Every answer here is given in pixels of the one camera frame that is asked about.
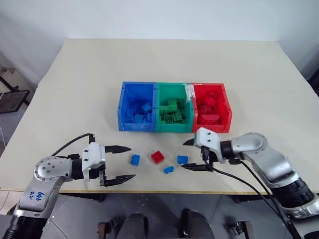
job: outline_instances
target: white wall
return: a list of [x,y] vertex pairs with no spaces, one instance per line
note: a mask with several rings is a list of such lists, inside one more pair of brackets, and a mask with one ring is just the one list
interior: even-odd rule
[[318,0],[0,0],[0,52],[35,87],[65,38],[279,41],[308,78]]

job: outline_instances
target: green bin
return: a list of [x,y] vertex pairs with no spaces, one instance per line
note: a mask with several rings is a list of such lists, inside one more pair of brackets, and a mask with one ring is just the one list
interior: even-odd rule
[[186,85],[189,84],[156,84],[156,132],[190,133],[192,131],[194,108],[191,98],[186,102]]

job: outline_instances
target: blue block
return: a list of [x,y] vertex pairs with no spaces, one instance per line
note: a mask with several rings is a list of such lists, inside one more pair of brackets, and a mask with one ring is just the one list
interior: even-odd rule
[[165,174],[169,174],[171,172],[174,172],[174,166],[170,166],[170,167],[167,167],[167,168],[163,169],[163,172]]
[[188,164],[188,157],[187,156],[181,156],[181,155],[178,155],[177,156],[177,163],[178,164]]
[[[155,82],[123,82],[118,106],[119,131],[148,131],[155,132],[156,128],[156,83]],[[139,117],[131,120],[136,114],[144,115],[146,121]]]
[[140,162],[140,156],[137,154],[133,154],[132,160],[131,160],[131,165],[138,166],[139,162]]
[[143,115],[136,114],[134,116],[134,123],[143,123]]

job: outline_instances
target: blue bin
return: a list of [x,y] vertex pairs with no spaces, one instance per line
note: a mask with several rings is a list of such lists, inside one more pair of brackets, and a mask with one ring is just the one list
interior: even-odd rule
[[155,82],[123,82],[118,122],[119,131],[155,131]]

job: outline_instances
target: plastic storage bin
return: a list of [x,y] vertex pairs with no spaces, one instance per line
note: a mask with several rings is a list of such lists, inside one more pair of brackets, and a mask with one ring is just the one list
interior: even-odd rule
[[192,86],[195,91],[193,132],[204,127],[217,133],[228,133],[233,114],[224,84],[192,83]]
[[155,131],[156,83],[123,82],[118,107],[119,131]]
[[186,103],[188,83],[157,83],[156,132],[191,132],[194,108]]

